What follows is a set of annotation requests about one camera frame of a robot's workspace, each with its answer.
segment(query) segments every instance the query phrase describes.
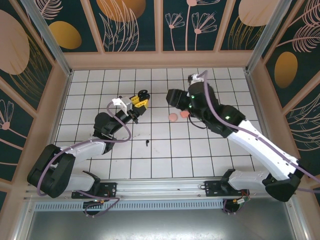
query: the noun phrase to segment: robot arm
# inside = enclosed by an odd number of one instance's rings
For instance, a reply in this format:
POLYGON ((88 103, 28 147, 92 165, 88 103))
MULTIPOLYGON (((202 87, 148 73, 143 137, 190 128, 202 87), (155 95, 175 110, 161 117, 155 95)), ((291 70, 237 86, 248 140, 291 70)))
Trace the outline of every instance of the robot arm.
MULTIPOLYGON (((113 99, 113 104, 121 110, 115 114, 124 124, 133 120, 138 123, 139 116, 148 108, 150 95, 148 91, 141 90, 137 96, 131 98, 119 97, 113 99)), ((40 190, 52 198, 60 196, 65 191, 81 190, 87 194, 96 196, 100 191, 100 178, 87 171, 77 171, 74 166, 86 159, 103 155, 109 152, 114 142, 96 141, 117 139, 113 137, 122 125, 105 112, 99 113, 94 119, 93 138, 87 143, 64 152, 50 166, 41 181, 40 190)), ((28 174, 27 181, 37 187, 46 166, 55 155, 69 146, 57 147, 50 144, 44 148, 38 160, 28 174)))
MULTIPOLYGON (((208 107, 203 78, 199 77, 197 74, 193 74, 189 76, 188 82, 188 91, 180 89, 170 89, 168 91, 166 96, 168 104, 182 111, 188 111, 191 117, 202 121, 212 132, 240 145, 256 157, 268 170, 242 172, 235 169, 229 169, 221 179, 221 188, 226 192, 228 189, 265 189, 273 198, 282 202, 287 202, 300 184, 303 173, 285 162, 279 155, 257 138, 244 131, 238 131, 225 126, 218 121, 208 107)), ((239 110, 230 105, 219 104, 211 86, 208 86, 208 90, 212 105, 220 118, 232 125, 239 126, 258 134, 260 139, 266 140, 277 150, 281 151, 291 162, 301 167, 300 160, 283 152, 259 133, 239 110)))

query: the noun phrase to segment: grid floor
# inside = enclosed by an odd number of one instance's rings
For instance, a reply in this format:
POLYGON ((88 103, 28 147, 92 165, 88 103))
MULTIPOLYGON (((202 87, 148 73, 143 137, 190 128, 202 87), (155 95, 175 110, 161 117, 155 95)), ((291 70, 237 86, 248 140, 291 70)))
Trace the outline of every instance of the grid floor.
MULTIPOLYGON (((188 75, 208 70, 209 83, 222 104, 237 107, 260 130, 242 68, 161 68, 77 70, 64 105, 56 145, 69 146, 90 138, 98 113, 118 95, 131 97, 142 89, 151 95, 148 110, 128 123, 132 140, 116 143, 112 151, 85 160, 75 169, 101 179, 150 179, 222 176, 227 169, 260 171, 265 168, 247 151, 207 129, 194 127, 180 111, 169 107, 168 89, 188 89, 188 75), (177 113, 177 122, 168 115, 177 113)), ((203 123, 193 119, 199 126, 203 123)), ((114 135, 125 139, 120 129, 114 135)))

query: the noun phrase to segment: enclosure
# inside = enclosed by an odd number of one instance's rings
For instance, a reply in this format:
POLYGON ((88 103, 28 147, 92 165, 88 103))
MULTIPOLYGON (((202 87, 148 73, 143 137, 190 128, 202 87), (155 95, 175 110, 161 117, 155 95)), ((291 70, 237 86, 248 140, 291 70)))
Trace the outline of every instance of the enclosure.
MULTIPOLYGON (((266 168, 166 101, 169 89, 188 91, 188 76, 207 71, 221 104, 320 179, 319 16, 319 0, 1 1, 1 237, 319 239, 314 193, 283 203, 252 190, 241 212, 222 212, 224 198, 199 186, 228 169, 266 168), (45 146, 90 139, 112 99, 140 90, 150 100, 139 123, 127 124, 132 139, 74 166, 116 183, 119 203, 91 219, 88 200, 71 192, 38 196, 27 176, 45 146)), ((307 176, 299 187, 320 189, 307 176)))

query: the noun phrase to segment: pink object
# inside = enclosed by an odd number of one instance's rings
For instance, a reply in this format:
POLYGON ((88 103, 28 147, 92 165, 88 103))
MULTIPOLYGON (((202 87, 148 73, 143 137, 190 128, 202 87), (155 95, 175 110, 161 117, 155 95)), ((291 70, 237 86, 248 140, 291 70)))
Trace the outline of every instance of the pink object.
POLYGON ((181 111, 180 115, 183 119, 186 119, 187 117, 189 117, 190 113, 188 111, 181 111))
POLYGON ((177 114, 175 114, 175 113, 171 113, 171 114, 169 114, 169 121, 170 122, 175 122, 175 121, 177 121, 178 120, 178 115, 177 114))

